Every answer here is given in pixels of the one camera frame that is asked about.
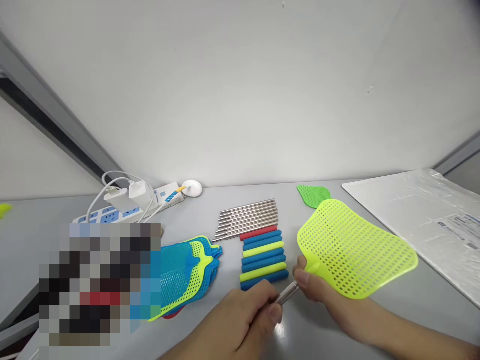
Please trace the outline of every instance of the white wall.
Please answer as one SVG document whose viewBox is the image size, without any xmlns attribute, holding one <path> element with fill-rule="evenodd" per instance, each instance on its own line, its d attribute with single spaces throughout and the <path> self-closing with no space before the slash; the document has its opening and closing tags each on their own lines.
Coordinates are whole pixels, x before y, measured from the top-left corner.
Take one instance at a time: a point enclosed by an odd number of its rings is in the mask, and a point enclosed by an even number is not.
<svg viewBox="0 0 480 360">
<path fill-rule="evenodd" d="M 246 185 L 432 167 L 480 130 L 469 4 L 4 0 L 0 30 L 126 171 Z"/>
<path fill-rule="evenodd" d="M 0 202 L 98 193 L 102 186 L 0 97 Z"/>
<path fill-rule="evenodd" d="M 445 177 L 462 188 L 480 195 L 480 152 Z"/>
</svg>

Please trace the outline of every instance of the metal rod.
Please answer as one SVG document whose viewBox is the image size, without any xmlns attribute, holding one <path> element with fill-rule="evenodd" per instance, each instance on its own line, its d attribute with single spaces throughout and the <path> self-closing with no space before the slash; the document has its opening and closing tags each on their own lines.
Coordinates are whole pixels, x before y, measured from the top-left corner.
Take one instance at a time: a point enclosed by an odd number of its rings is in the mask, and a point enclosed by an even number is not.
<svg viewBox="0 0 480 360">
<path fill-rule="evenodd" d="M 277 222 L 278 223 L 279 219 L 278 217 L 276 219 L 270 219 L 270 220 L 265 220 L 265 221 L 262 221 L 262 222 L 258 222 L 258 223 L 255 223 L 255 224 L 250 224 L 250 225 L 243 225 L 243 226 L 237 226 L 236 228 L 234 229 L 228 229 L 227 231 L 225 232 L 222 232 L 222 233 L 219 233 L 217 235 L 215 235 L 216 238 L 218 237 L 221 237 L 221 236 L 225 236 L 225 235 L 229 235 L 231 233 L 235 233 L 237 231 L 241 231 L 243 229 L 248 229 L 248 228 L 251 228 L 251 227 L 255 227 L 255 226 L 260 226 L 260 225 L 263 225 L 263 224 L 269 224 L 271 222 Z"/>
<path fill-rule="evenodd" d="M 244 206 L 238 206 L 238 207 L 232 207 L 231 209 L 220 211 L 220 214 L 232 213 L 232 212 L 234 212 L 234 211 L 236 211 L 236 210 L 251 208 L 251 207 L 254 207 L 254 206 L 257 206 L 257 205 L 274 203 L 274 202 L 275 202 L 275 199 L 270 199 L 270 200 L 265 200 L 265 201 L 254 202 L 254 203 L 252 203 L 252 204 L 248 204 L 248 205 L 244 205 Z"/>
<path fill-rule="evenodd" d="M 288 299 L 292 297 L 300 289 L 299 283 L 295 280 L 290 285 L 286 287 L 285 290 L 281 292 L 280 295 L 275 299 L 276 304 L 283 305 L 287 302 Z"/>
<path fill-rule="evenodd" d="M 233 219 L 233 218 L 237 218 L 237 217 L 242 216 L 242 215 L 252 214 L 252 213 L 259 212 L 259 211 L 268 210 L 268 209 L 276 209 L 276 208 L 277 208 L 277 205 L 275 205 L 275 204 L 273 204 L 273 205 L 267 204 L 267 206 L 265 206 L 265 207 L 259 207 L 259 208 L 254 208 L 254 209 L 246 209 L 246 210 L 237 212 L 237 213 L 232 214 L 232 215 L 230 215 L 230 214 L 229 215 L 220 215 L 220 218 L 218 219 L 218 221 Z"/>
<path fill-rule="evenodd" d="M 247 218 L 243 218 L 243 219 L 240 219 L 240 220 L 228 221 L 228 222 L 226 222 L 222 225 L 219 225 L 217 227 L 217 229 L 229 228 L 233 225 L 238 225 L 238 224 L 244 224 L 244 223 L 247 223 L 247 222 L 251 222 L 252 220 L 271 219 L 272 216 L 276 216 L 276 215 L 278 215 L 278 213 L 279 213 L 279 211 L 275 210 L 275 211 L 267 212 L 267 213 L 264 213 L 264 214 L 256 214 L 254 216 L 249 216 Z"/>
<path fill-rule="evenodd" d="M 248 208 L 245 208 L 245 209 L 236 210 L 235 212 L 223 213 L 223 214 L 220 214 L 220 218 L 223 219 L 223 218 L 235 217 L 235 216 L 239 216 L 241 214 L 246 214 L 248 212 L 258 211 L 258 210 L 261 210 L 261 209 L 272 208 L 272 207 L 276 208 L 277 203 L 276 202 L 270 202 L 270 203 L 267 203 L 267 204 L 255 205 L 254 207 L 248 207 Z"/>
<path fill-rule="evenodd" d="M 267 210 L 262 210 L 262 211 L 258 211 L 258 212 L 253 212 L 253 213 L 250 213 L 250 214 L 245 214 L 245 215 L 241 215 L 241 216 L 237 216 L 237 217 L 233 217 L 233 218 L 228 218 L 228 219 L 225 219 L 225 220 L 222 220 L 222 221 L 219 221 L 218 222 L 218 225 L 225 225 L 225 224 L 228 224 L 228 223 L 231 223 L 231 222 L 234 222 L 234 221 L 245 221 L 249 218 L 253 218 L 257 215 L 263 215 L 263 216 L 266 216 L 268 214 L 273 214 L 273 213 L 278 213 L 279 210 L 277 208 L 273 208 L 273 209 L 267 209 Z"/>
<path fill-rule="evenodd" d="M 263 229 L 263 228 L 268 228 L 270 226 L 275 226 L 275 225 L 278 225 L 278 224 L 279 224 L 278 221 L 274 221 L 274 222 L 270 222 L 270 223 L 265 224 L 265 225 L 255 226 L 255 227 L 252 227 L 252 228 L 249 228 L 249 229 L 245 229 L 245 230 L 242 230 L 242 231 L 237 231 L 237 232 L 231 233 L 230 235 L 226 235 L 226 236 L 222 236 L 222 237 L 213 239 L 213 240 L 211 240 L 211 242 L 216 243 L 217 241 L 236 238 L 236 237 L 238 237 L 242 234 L 250 233 L 252 231 L 260 230 L 260 229 Z"/>
<path fill-rule="evenodd" d="M 251 220 L 251 221 L 248 221 L 248 222 L 243 223 L 243 224 L 236 224 L 236 225 L 233 225 L 233 226 L 229 226 L 229 227 L 217 230 L 215 232 L 217 233 L 217 235 L 221 236 L 224 233 L 234 231 L 235 229 L 238 229 L 238 228 L 244 228 L 244 227 L 250 226 L 252 224 L 260 225 L 260 224 L 263 224 L 265 222 L 267 222 L 267 223 L 272 222 L 273 220 L 278 221 L 278 219 L 279 219 L 279 216 L 278 216 L 278 214 L 276 214 L 276 215 L 266 217 L 266 218 Z"/>
</svg>

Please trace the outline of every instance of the foam grip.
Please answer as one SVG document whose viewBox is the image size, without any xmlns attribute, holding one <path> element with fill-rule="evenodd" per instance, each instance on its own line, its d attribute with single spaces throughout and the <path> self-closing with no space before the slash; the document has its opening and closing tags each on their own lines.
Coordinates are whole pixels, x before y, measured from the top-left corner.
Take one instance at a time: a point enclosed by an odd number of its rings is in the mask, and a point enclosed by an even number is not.
<svg viewBox="0 0 480 360">
<path fill-rule="evenodd" d="M 243 243 L 245 245 L 246 244 L 251 244 L 251 243 L 256 243 L 257 241 L 268 239 L 268 238 L 273 238 L 273 237 L 280 236 L 280 235 L 282 235 L 282 232 L 280 230 L 271 231 L 271 232 L 264 233 L 262 235 L 258 235 L 258 236 L 254 236 L 254 237 L 250 237 L 248 239 L 245 239 L 243 241 Z"/>
<path fill-rule="evenodd" d="M 289 277 L 289 271 L 288 270 L 282 270 L 278 272 L 274 272 L 265 276 L 257 277 L 252 280 L 248 280 L 245 282 L 240 283 L 240 288 L 243 291 L 247 291 L 248 289 L 252 288 L 262 280 L 268 280 L 270 283 L 275 283 L 280 280 L 284 280 Z"/>
<path fill-rule="evenodd" d="M 270 250 L 280 249 L 280 248 L 283 248 L 284 245 L 285 244 L 284 244 L 283 241 L 277 241 L 277 242 L 274 242 L 274 243 L 271 243 L 271 244 L 268 244 L 268 245 L 263 245 L 263 246 L 260 246 L 260 247 L 256 247 L 254 249 L 244 251 L 243 252 L 243 257 L 248 258 L 248 257 L 251 257 L 253 255 L 266 253 L 267 251 L 270 251 Z"/>
<path fill-rule="evenodd" d="M 247 232 L 247 233 L 244 233 L 244 234 L 240 235 L 240 240 L 243 241 L 245 239 L 250 239 L 250 238 L 253 238 L 254 236 L 270 233 L 270 232 L 276 231 L 278 229 L 279 228 L 276 227 L 276 226 L 264 227 L 263 229 Z"/>
<path fill-rule="evenodd" d="M 244 265 L 241 267 L 241 272 L 248 273 L 253 270 L 261 269 L 273 264 L 283 263 L 285 261 L 287 261 L 287 257 L 285 255 L 277 255 L 277 256 L 269 257 L 257 262 L 252 262 L 248 265 Z"/>
<path fill-rule="evenodd" d="M 283 240 L 283 238 L 281 236 L 269 237 L 267 239 L 252 242 L 251 244 L 243 245 L 243 251 L 256 249 L 256 248 L 259 248 L 261 246 L 268 245 L 268 244 L 273 244 L 273 243 L 276 243 L 276 242 L 279 242 L 279 241 L 282 241 L 282 240 Z"/>
<path fill-rule="evenodd" d="M 250 256 L 250 257 L 243 258 L 241 260 L 241 264 L 242 265 L 248 265 L 248 264 L 256 263 L 256 262 L 259 262 L 259 261 L 264 260 L 264 259 L 273 258 L 274 256 L 277 256 L 277 255 L 283 255 L 284 252 L 285 252 L 285 250 L 283 248 L 270 250 L 270 251 L 267 251 L 267 252 L 260 253 L 258 255 L 253 255 L 253 256 Z"/>
<path fill-rule="evenodd" d="M 240 282 L 246 282 L 248 280 L 252 280 L 255 278 L 260 278 L 262 276 L 277 273 L 279 271 L 285 270 L 287 268 L 287 264 L 285 262 L 281 262 L 278 264 L 273 264 L 267 267 L 262 267 L 257 270 L 249 271 L 244 274 L 240 275 Z"/>
</svg>

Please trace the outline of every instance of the power strip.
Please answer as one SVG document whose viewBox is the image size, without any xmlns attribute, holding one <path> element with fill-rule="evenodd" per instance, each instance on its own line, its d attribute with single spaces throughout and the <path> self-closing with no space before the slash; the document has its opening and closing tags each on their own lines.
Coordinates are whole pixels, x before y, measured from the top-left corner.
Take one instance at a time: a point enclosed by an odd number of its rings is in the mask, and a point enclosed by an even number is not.
<svg viewBox="0 0 480 360">
<path fill-rule="evenodd" d="M 158 206 L 162 205 L 163 202 L 175 191 L 179 188 L 179 185 L 176 182 L 172 182 L 168 185 L 159 187 L 155 189 L 156 198 L 158 200 Z M 171 208 L 172 206 L 181 203 L 185 200 L 184 195 L 179 192 L 177 195 L 173 197 L 173 199 L 165 205 L 160 212 L 164 211 L 165 209 Z M 151 209 L 145 216 L 144 219 L 147 219 L 150 215 L 152 215 L 158 207 Z M 94 211 L 90 214 L 90 224 L 133 224 L 139 221 L 144 214 L 144 211 L 136 207 L 127 212 L 120 212 L 115 209 L 113 206 L 104 207 L 103 209 Z M 80 216 L 73 220 L 72 224 L 83 224 L 87 222 L 87 216 Z"/>
</svg>

